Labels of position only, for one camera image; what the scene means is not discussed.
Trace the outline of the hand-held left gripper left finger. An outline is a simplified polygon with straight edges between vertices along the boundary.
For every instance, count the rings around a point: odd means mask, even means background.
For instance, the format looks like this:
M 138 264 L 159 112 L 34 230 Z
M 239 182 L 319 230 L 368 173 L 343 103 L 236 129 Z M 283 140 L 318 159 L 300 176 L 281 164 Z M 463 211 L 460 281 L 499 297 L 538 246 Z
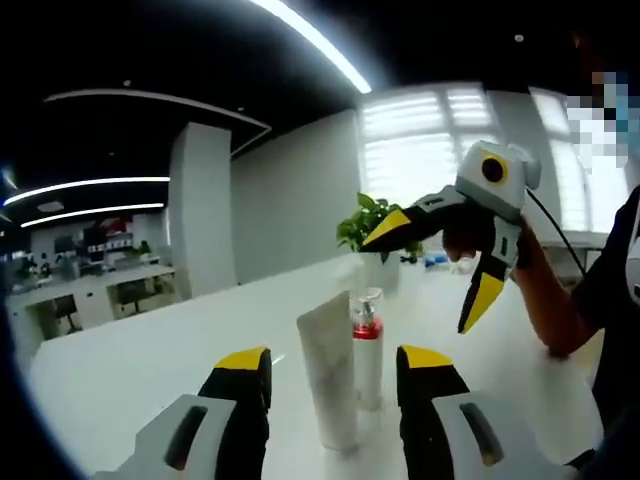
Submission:
M 219 360 L 197 394 L 184 394 L 135 437 L 133 454 L 95 479 L 260 479 L 270 436 L 271 350 Z

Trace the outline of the person's right hand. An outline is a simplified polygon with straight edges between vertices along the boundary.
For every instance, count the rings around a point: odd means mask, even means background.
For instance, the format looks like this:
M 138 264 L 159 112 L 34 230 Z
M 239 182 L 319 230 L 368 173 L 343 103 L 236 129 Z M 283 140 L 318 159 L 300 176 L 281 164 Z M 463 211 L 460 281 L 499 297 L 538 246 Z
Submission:
M 452 262 L 473 259 L 479 252 L 492 250 L 493 226 L 477 219 L 458 221 L 447 225 L 442 232 L 442 246 Z

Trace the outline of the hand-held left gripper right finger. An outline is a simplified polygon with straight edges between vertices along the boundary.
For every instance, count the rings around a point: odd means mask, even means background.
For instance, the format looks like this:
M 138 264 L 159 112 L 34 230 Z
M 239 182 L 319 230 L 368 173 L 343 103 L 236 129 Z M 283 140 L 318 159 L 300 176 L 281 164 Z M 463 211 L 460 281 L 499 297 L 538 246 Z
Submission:
M 410 479 L 574 479 L 551 461 L 525 419 L 468 388 L 452 360 L 426 348 L 396 352 L 397 401 Z

